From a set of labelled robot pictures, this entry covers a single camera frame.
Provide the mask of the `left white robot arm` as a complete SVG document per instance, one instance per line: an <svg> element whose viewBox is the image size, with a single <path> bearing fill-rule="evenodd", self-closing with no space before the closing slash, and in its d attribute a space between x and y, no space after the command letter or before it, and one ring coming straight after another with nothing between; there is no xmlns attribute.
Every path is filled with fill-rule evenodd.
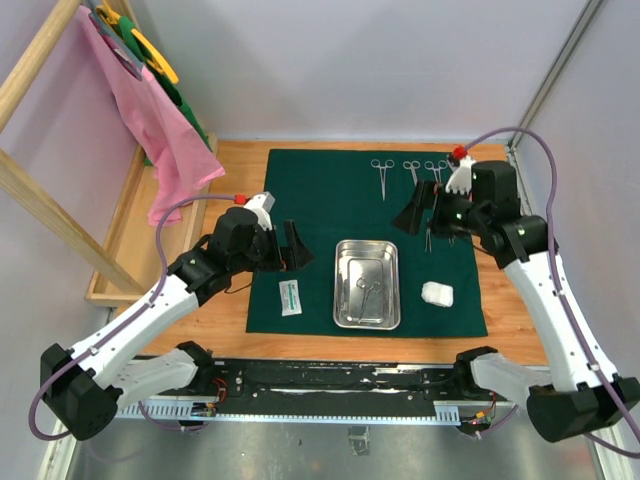
<svg viewBox="0 0 640 480"><path fill-rule="evenodd" d="M265 207L232 207L212 233L165 264L160 279L123 314L70 348L48 347L40 358L40 388L29 407L31 432L45 441L57 438L37 427L39 404L50 409L67 435L88 440L120 410L157 393L207 393L214 383L212 360L193 342L152 360L133 359L169 326L227 291L235 275L308 265L313 255L294 222L285 222L284 232L281 245Z"/></svg>

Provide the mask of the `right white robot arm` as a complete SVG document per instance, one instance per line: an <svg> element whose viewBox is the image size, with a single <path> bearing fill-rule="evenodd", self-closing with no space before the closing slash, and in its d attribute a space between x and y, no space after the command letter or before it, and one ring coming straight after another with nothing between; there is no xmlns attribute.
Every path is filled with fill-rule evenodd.
<svg viewBox="0 0 640 480"><path fill-rule="evenodd" d="M433 181L420 181L409 204L394 219L395 227L414 235L423 212L433 216L428 229L435 236L475 235L487 254L516 287L550 368L549 374L507 360L490 347L459 354L453 387L466 400L487 390L524 409L539 435L554 443L627 421L639 401L639 382L622 377L599 347L561 274L551 225L542 217L524 215L514 186L504 194L472 196L446 191Z"/></svg>

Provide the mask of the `white cotton balls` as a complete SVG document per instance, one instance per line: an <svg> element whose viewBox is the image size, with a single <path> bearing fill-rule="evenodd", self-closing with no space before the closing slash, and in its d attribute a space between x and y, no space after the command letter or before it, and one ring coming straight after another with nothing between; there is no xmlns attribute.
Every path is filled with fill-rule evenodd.
<svg viewBox="0 0 640 480"><path fill-rule="evenodd" d="M454 288L450 285L429 281L422 286L421 298L425 303L450 308L454 304Z"/></svg>

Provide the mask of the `green white packet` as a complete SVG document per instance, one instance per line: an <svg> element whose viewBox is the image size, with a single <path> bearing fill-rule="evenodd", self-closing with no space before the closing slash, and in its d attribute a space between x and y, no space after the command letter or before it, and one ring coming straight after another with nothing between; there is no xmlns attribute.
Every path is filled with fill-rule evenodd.
<svg viewBox="0 0 640 480"><path fill-rule="evenodd" d="M285 280L279 283L281 314L283 317L300 315L302 305L297 280Z"/></svg>

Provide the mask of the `steel forceps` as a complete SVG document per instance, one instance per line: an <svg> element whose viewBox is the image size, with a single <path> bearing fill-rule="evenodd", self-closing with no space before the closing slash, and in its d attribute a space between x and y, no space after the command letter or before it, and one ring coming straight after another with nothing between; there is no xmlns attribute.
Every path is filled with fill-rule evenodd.
<svg viewBox="0 0 640 480"><path fill-rule="evenodd" d="M387 173L389 170L395 167L395 161L392 159L386 159L386 160L372 159L370 162L370 166L376 169L379 173L381 199L382 201L385 201Z"/></svg>
<svg viewBox="0 0 640 480"><path fill-rule="evenodd" d="M410 172L411 179L414 185L418 183L418 171L421 168L421 163L417 160L407 160L402 164L403 168Z"/></svg>
<svg viewBox="0 0 640 480"><path fill-rule="evenodd" d="M378 293L382 288L382 284L379 281L368 282L364 277L360 277L356 282L356 286L362 290L362 302L358 316L358 321L362 322L371 294Z"/></svg>
<svg viewBox="0 0 640 480"><path fill-rule="evenodd" d="M449 169L449 163L446 160L427 160L424 163L424 168L433 174L435 182L442 184L443 173Z"/></svg>

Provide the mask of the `dark green surgical cloth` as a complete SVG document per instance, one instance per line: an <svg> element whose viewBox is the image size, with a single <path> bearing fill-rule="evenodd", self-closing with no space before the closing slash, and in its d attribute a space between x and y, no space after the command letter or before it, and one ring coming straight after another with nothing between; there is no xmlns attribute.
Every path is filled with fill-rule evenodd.
<svg viewBox="0 0 640 480"><path fill-rule="evenodd" d="M425 252L425 232L411 236L392 225L414 191L404 161L421 163L418 180L432 180L427 160L445 160L443 153L273 149L269 153L264 189L275 197L270 212L277 228L293 220L314 260L296 272L257 275L250 291L249 333L367 336L333 320L335 249L342 240L383 240L398 249L401 323L382 337L485 337L488 329L481 306L478 269L469 239L449 241L432 236ZM386 200L381 199L379 173L372 159L392 159ZM300 315L283 317L279 283L297 280ZM454 288L454 304L443 308L421 298L424 283Z"/></svg>

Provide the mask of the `steel instrument tray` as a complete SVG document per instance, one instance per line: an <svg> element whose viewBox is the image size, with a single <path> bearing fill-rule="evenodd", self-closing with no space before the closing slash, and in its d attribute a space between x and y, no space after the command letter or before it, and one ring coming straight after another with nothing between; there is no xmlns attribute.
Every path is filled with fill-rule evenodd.
<svg viewBox="0 0 640 480"><path fill-rule="evenodd" d="M358 321L362 290L360 277L379 281L382 288L372 293L363 321ZM389 241L342 240L335 249L334 323L343 329L392 331L401 323L399 263L397 247Z"/></svg>

